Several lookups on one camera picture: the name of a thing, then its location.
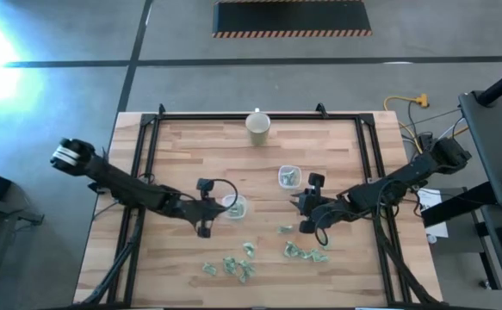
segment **wooden tabletop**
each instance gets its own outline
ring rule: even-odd
[[[372,113],[389,173],[407,163],[396,115]],[[115,125],[109,158],[111,164],[124,171],[131,169],[140,116],[141,113],[121,113]],[[368,146],[373,164],[369,140]],[[302,169],[299,190],[279,186],[277,172],[284,164]],[[370,221],[340,222],[328,229],[331,242],[327,251],[319,247],[313,235],[298,232],[303,217],[288,201],[294,199],[291,194],[306,187],[310,172],[326,176],[322,194],[327,196],[364,182],[353,121],[272,121],[268,144],[262,147],[250,145],[243,121],[161,121],[153,167],[156,183],[198,196],[195,185],[199,177],[226,178],[247,199],[249,210],[239,221],[219,217],[211,239],[197,238],[187,221],[147,212],[133,306],[385,306]],[[218,199],[228,194],[231,190],[221,183],[211,192]],[[96,211],[111,202],[111,197],[100,197]],[[412,209],[413,203],[402,204],[396,218],[404,259],[430,294],[441,300],[425,229]],[[75,301],[90,294],[113,262],[121,215],[122,206],[115,206],[93,222]],[[287,225],[294,226],[295,231],[277,233],[279,226]],[[314,263],[299,257],[287,258],[283,256],[287,241],[307,251],[319,249],[330,261]],[[254,259],[246,256],[245,242],[256,246]],[[256,275],[245,284],[236,276],[227,275],[222,270],[222,258],[228,256],[250,261]],[[204,263],[214,265],[217,275],[204,273]],[[399,296],[394,268],[392,274]],[[123,280],[119,292],[124,292]]]

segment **black mat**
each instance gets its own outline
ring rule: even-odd
[[[234,0],[214,5],[214,38],[367,36],[360,0]]]

